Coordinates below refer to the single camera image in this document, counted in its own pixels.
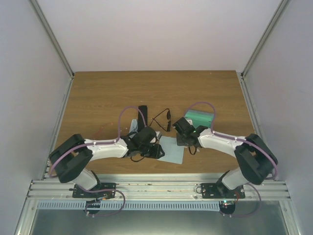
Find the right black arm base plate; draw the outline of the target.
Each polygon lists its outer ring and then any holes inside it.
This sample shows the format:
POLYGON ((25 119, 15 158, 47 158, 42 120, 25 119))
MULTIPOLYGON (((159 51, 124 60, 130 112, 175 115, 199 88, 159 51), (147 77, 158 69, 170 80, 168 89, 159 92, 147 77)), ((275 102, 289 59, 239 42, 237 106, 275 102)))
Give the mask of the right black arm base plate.
POLYGON ((244 199, 246 197, 243 186, 230 190, 222 183, 201 183, 195 191, 201 194, 203 199, 244 199))

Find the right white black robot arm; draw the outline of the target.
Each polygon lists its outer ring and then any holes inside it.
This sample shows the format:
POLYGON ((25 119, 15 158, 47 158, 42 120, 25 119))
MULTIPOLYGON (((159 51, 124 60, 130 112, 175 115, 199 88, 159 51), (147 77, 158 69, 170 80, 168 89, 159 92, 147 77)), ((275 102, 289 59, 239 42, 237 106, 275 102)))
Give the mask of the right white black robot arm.
POLYGON ((206 126, 194 127, 192 121, 180 118, 173 124, 178 145, 208 148, 228 154, 237 160, 238 168, 224 173, 216 182, 217 194, 228 198, 234 189, 252 183, 260 185, 269 174, 278 173, 278 160, 264 141, 256 134, 237 137, 216 132, 206 126))

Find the green glasses case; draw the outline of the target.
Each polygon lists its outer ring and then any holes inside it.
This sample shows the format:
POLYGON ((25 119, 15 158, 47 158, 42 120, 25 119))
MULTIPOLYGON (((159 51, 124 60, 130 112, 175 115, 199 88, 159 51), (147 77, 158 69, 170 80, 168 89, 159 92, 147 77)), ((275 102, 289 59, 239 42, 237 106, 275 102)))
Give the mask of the green glasses case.
POLYGON ((214 114, 203 111, 188 110, 184 117, 191 119, 195 128, 198 126, 206 126, 211 128, 214 114))

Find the light blue cleaning cloth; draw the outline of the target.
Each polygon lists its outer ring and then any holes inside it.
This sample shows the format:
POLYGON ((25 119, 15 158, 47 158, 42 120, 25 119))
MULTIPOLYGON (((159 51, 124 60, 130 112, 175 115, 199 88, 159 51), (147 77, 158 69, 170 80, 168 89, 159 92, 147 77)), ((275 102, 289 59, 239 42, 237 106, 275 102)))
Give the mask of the light blue cleaning cloth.
POLYGON ((159 158, 159 161, 174 163, 174 164, 182 164, 183 155, 184 155, 184 147, 177 145, 176 138, 172 137, 161 137, 159 144, 161 145, 165 155, 159 158))

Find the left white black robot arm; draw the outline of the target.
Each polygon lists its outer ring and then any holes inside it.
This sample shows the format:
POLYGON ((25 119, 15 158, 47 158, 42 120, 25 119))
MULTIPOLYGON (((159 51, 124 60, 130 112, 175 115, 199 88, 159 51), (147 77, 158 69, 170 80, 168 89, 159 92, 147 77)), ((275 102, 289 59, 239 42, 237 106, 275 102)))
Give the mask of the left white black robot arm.
POLYGON ((158 143, 160 138, 161 133, 149 126, 113 140, 90 140, 75 134, 50 153, 51 169, 61 183, 74 182, 88 197, 94 198, 100 194, 101 186, 96 174, 86 169, 89 162, 132 158, 137 154, 143 158, 160 159, 165 156, 158 143))

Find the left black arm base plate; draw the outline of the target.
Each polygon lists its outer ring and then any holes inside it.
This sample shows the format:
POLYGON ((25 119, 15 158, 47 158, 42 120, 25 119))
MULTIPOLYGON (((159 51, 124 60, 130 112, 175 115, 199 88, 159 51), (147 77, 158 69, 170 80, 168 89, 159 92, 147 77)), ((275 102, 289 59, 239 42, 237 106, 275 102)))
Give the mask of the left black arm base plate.
POLYGON ((115 197, 116 183, 100 183, 88 191, 82 190, 78 185, 69 190, 73 198, 111 199, 115 197))

